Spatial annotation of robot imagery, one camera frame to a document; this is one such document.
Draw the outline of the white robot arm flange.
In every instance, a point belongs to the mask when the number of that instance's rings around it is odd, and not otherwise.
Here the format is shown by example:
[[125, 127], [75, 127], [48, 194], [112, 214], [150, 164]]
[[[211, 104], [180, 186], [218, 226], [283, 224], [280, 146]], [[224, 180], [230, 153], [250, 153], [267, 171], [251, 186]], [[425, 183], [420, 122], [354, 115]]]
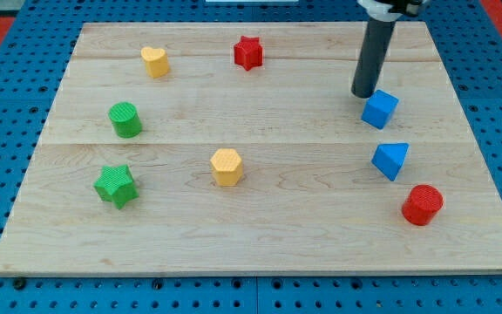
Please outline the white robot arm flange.
[[357, 3], [373, 19], [396, 22], [401, 16], [419, 16], [431, 0], [357, 0]]

